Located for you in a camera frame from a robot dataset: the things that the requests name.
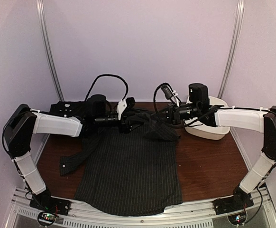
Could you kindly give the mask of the black pinstriped long sleeve shirt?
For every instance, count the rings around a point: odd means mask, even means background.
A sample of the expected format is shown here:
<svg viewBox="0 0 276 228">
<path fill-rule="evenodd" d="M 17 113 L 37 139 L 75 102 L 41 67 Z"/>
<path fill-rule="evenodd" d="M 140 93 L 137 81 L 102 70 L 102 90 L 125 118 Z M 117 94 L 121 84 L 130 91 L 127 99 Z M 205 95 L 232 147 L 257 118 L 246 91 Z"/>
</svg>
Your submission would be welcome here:
<svg viewBox="0 0 276 228">
<path fill-rule="evenodd" d="M 162 213 L 183 201 L 175 158 L 176 131 L 150 112 L 131 117 L 142 125 L 128 134 L 102 128 L 83 138 L 82 150 L 60 159 L 60 174 L 85 170 L 74 198 L 117 216 Z"/>
</svg>

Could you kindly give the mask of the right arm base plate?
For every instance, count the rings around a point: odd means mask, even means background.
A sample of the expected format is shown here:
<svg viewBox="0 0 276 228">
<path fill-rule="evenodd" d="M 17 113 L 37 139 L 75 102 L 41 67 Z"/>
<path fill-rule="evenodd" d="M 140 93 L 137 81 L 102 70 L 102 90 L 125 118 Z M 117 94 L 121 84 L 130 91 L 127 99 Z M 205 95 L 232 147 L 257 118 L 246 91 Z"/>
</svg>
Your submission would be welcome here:
<svg viewBox="0 0 276 228">
<path fill-rule="evenodd" d="M 215 199 L 212 203 L 216 215 L 242 211 L 254 205 L 254 202 L 250 196 L 248 196 L 248 198 L 244 200 L 240 200 L 238 197 L 234 196 L 218 198 Z"/>
</svg>

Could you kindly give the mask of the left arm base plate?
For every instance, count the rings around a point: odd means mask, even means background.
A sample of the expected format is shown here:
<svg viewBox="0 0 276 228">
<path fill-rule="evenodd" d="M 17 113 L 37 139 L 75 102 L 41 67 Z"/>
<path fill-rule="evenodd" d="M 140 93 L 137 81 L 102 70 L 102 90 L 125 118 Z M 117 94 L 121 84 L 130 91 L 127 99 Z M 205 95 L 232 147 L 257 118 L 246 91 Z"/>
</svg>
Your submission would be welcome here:
<svg viewBox="0 0 276 228">
<path fill-rule="evenodd" d="M 38 210 L 67 216 L 71 202 L 65 199 L 54 198 L 49 195 L 39 194 L 32 196 L 29 206 Z"/>
</svg>

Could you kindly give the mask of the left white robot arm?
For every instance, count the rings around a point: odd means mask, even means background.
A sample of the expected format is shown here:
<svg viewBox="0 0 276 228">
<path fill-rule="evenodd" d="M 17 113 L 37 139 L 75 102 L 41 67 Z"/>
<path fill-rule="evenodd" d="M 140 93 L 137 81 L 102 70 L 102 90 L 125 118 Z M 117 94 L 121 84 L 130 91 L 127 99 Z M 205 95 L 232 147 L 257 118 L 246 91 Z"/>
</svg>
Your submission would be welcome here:
<svg viewBox="0 0 276 228">
<path fill-rule="evenodd" d="M 116 111 L 107 111 L 109 102 L 104 95 L 92 95 L 87 101 L 58 102 L 49 112 L 21 104 L 2 130 L 2 146 L 14 162 L 19 175 L 36 195 L 36 203 L 44 211 L 54 207 L 54 199 L 31 156 L 31 138 L 34 134 L 56 134 L 70 137 L 86 137 L 104 127 L 118 127 L 120 133 L 132 131 L 127 120 L 135 99 L 128 97 L 118 102 Z"/>
</svg>

